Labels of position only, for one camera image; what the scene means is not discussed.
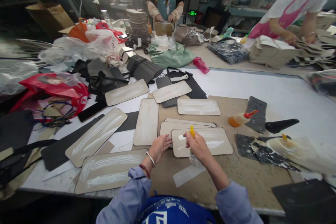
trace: orange glue bottle cap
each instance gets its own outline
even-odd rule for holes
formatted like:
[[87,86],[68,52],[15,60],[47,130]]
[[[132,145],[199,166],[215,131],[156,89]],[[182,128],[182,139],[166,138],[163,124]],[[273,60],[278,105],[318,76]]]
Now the orange glue bottle cap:
[[250,119],[252,115],[259,112],[259,110],[253,110],[251,113],[244,113],[244,117]]

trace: blue apron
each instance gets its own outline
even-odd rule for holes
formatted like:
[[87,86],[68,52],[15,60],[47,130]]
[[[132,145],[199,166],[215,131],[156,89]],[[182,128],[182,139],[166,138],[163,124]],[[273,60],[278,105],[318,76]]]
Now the blue apron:
[[154,196],[146,199],[136,224],[215,224],[211,212],[176,196]]
[[168,16],[176,9],[176,0],[157,0],[157,9],[159,10],[163,20],[168,20]]

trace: white shirt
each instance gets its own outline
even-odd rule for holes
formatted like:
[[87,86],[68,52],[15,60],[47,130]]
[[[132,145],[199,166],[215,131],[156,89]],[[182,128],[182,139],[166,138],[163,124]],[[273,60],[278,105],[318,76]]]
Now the white shirt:
[[[268,10],[265,16],[262,17],[259,23],[267,23],[270,18],[280,18],[285,9],[291,4],[292,1],[293,0],[277,0]],[[295,0],[295,2],[287,9],[286,13],[290,14],[294,11],[299,10],[306,1],[307,0]],[[303,16],[306,12],[320,12],[326,2],[327,0],[309,0],[296,18],[296,20]]]

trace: blue shirt sleeve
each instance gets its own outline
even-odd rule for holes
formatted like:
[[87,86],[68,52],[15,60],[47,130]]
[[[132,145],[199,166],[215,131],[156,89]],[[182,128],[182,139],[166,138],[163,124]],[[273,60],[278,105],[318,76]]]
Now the blue shirt sleeve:
[[144,172],[140,167],[131,168],[128,176],[131,179],[120,188],[118,196],[100,211],[96,224],[134,223],[148,197],[152,182],[144,177]]
[[217,207],[226,224],[263,224],[248,198],[246,188],[235,182],[217,193]]

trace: pink water bottle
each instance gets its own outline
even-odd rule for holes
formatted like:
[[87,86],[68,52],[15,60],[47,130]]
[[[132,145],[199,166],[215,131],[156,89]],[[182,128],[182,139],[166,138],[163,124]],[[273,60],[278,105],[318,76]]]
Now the pink water bottle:
[[204,74],[207,74],[210,69],[206,66],[205,62],[201,59],[201,57],[194,58],[194,65],[198,67]]

